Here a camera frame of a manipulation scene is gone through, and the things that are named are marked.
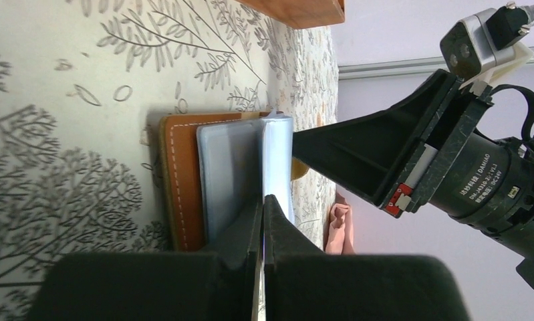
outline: leaf pattern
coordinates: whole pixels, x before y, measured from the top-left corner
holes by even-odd
[[[216,19],[219,25],[225,26],[226,40],[231,42],[231,45],[241,43],[247,60],[251,63],[251,33],[248,31],[249,22],[242,17],[243,10],[227,0],[212,0],[211,4],[218,11]]]
[[[123,7],[123,3],[125,3],[125,0],[114,0],[113,11],[117,12],[121,10],[121,7]]]
[[[208,53],[210,62],[205,62],[203,65],[197,63],[200,72],[194,78],[204,83],[204,91],[208,88],[214,89],[215,86],[220,85],[223,89],[226,85],[231,85],[231,72],[235,71],[235,64],[232,55],[224,53],[223,55],[212,55]]]
[[[229,93],[229,100],[231,108],[235,107],[237,112],[254,112],[257,109],[257,88],[260,83],[257,83],[255,88],[245,87],[244,90],[235,86],[233,92]]]
[[[98,5],[98,11],[100,13],[105,13],[109,8],[109,0],[100,0]]]
[[[10,75],[11,64],[0,56],[0,98]],[[100,106],[84,87],[75,88]],[[44,275],[68,253],[166,248],[162,222],[139,226],[132,219],[143,198],[127,165],[62,149],[56,119],[44,109],[7,111],[0,106],[0,320],[23,320]]]
[[[92,0],[80,0],[80,4],[84,17],[89,17],[92,14]]]
[[[142,15],[142,0],[135,0],[135,8],[137,9],[137,14]]]
[[[197,24],[193,23],[192,27],[185,25],[181,11],[176,9],[179,8],[177,2],[171,4],[163,0],[159,1],[159,5],[154,1],[148,3],[153,12],[144,15],[146,20],[141,18],[138,11],[129,9],[128,15],[122,19],[114,17],[107,23],[101,23],[106,35],[97,42],[97,46],[114,46],[116,55],[127,51],[126,71],[133,68],[135,61],[144,67],[150,58],[155,59],[155,69],[160,72],[166,66],[174,67],[174,61],[184,53],[195,58],[200,49],[227,52],[208,47],[199,36]]]

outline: pale yellow object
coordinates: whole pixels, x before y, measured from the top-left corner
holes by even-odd
[[[303,162],[300,160],[297,160],[296,158],[292,158],[292,168],[290,172],[290,180],[296,181],[297,179],[300,179],[301,177],[304,177],[306,173],[308,173],[308,170],[310,168],[306,166]]]

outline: black cable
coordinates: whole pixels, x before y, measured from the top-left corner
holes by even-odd
[[[528,107],[527,117],[521,129],[521,136],[523,139],[523,144],[534,153],[534,139],[531,136],[532,127],[534,126],[534,92],[525,87],[505,84],[505,85],[497,86],[495,89],[493,89],[493,91],[491,92],[491,95],[496,94],[497,92],[500,92],[501,90],[507,90],[507,89],[514,89],[520,92],[527,101],[527,107]]]

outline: brown leather notebook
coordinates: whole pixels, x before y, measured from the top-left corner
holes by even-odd
[[[198,251],[206,244],[196,130],[199,126],[266,116],[267,112],[183,114],[160,121],[160,155],[175,251]]]

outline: black motor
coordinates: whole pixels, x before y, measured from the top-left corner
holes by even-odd
[[[293,155],[393,217],[432,203],[522,255],[517,271],[534,288],[534,93],[462,83],[438,70],[387,110],[296,132]],[[505,89],[529,112],[521,139],[493,141],[477,124]]]

